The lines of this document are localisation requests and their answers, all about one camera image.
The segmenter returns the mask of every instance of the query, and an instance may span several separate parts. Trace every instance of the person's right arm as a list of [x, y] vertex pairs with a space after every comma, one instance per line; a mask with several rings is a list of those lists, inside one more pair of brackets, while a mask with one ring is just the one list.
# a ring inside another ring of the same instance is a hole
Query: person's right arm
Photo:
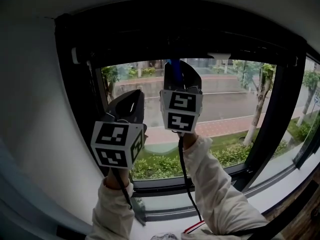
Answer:
[[[231, 177], [209, 152], [212, 140], [196, 134], [183, 138], [184, 162], [195, 186], [195, 202], [216, 235], [262, 227], [268, 221], [231, 185]], [[274, 239], [283, 239], [277, 235]]]

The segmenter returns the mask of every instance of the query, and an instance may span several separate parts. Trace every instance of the white jacket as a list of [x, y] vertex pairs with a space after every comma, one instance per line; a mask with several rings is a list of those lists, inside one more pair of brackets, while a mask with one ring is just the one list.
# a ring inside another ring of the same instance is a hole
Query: white jacket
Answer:
[[[210, 138], [200, 136], [193, 146], [184, 151], [184, 162], [195, 186], [196, 205], [212, 233], [208, 230], [196, 230], [190, 234], [181, 233], [175, 236], [182, 240], [245, 240], [250, 235], [239, 237], [226, 234], [261, 227], [268, 222], [248, 203], [246, 197], [231, 185], [231, 177], [209, 153], [211, 142]], [[133, 193], [131, 183], [127, 192], [130, 196]], [[86, 239], [128, 240], [134, 212], [129, 210], [122, 191], [112, 190], [101, 184], [98, 197], [93, 209], [93, 231]], [[282, 239], [280, 234], [273, 238]]]

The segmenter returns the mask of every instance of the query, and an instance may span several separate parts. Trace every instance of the person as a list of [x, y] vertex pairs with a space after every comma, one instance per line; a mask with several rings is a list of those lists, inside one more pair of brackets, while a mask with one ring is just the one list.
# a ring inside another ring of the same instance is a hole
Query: person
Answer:
[[[202, 229], [192, 233], [168, 233], [152, 240], [245, 240], [250, 234], [235, 236], [234, 232], [265, 226], [268, 221], [250, 205], [246, 197], [231, 184], [231, 177], [209, 152], [212, 140], [187, 133], [183, 138], [183, 159], [195, 186], [195, 202], [205, 221]], [[129, 171], [119, 170], [128, 194], [133, 193]], [[93, 209], [93, 230], [87, 240], [128, 240], [134, 220], [111, 170], [98, 190]], [[281, 234], [273, 240], [283, 240]]]

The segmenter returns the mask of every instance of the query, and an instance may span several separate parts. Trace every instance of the white cube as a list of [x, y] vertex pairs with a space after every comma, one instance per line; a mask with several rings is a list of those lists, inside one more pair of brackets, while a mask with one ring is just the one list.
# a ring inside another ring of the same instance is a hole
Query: white cube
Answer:
[[160, 107], [164, 128], [181, 133], [194, 133], [202, 111], [202, 94], [161, 90]]
[[140, 123], [96, 121], [91, 148], [100, 166], [131, 169], [144, 146]]

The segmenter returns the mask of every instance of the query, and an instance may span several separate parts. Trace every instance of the person's left arm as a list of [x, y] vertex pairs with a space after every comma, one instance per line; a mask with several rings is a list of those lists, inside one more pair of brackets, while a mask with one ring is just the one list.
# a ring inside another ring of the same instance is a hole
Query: person's left arm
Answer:
[[[120, 177], [129, 196], [133, 184], [129, 181], [129, 171], [119, 169]], [[86, 240], [128, 240], [135, 213], [124, 197], [121, 188], [110, 169], [98, 190], [98, 202], [93, 209], [93, 230]]]

